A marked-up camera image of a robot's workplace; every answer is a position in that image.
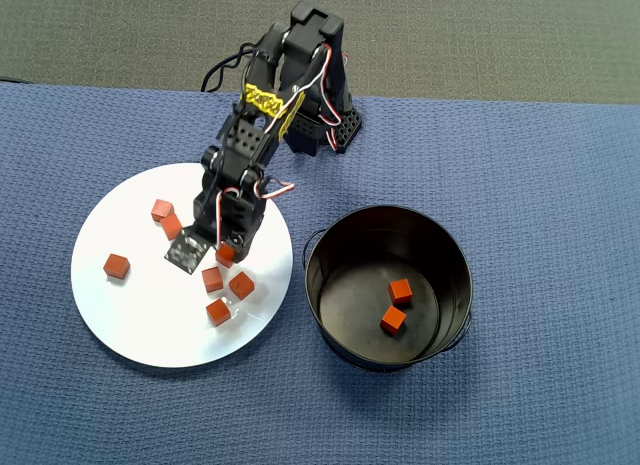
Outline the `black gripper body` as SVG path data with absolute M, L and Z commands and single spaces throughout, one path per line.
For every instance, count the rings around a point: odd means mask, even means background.
M 218 229 L 216 198 L 215 191 L 201 191 L 194 199 L 195 233 L 211 244 L 221 241 L 235 248 L 249 248 L 262 223 L 266 201 L 245 192 L 224 193 L 220 203 L 221 229 Z

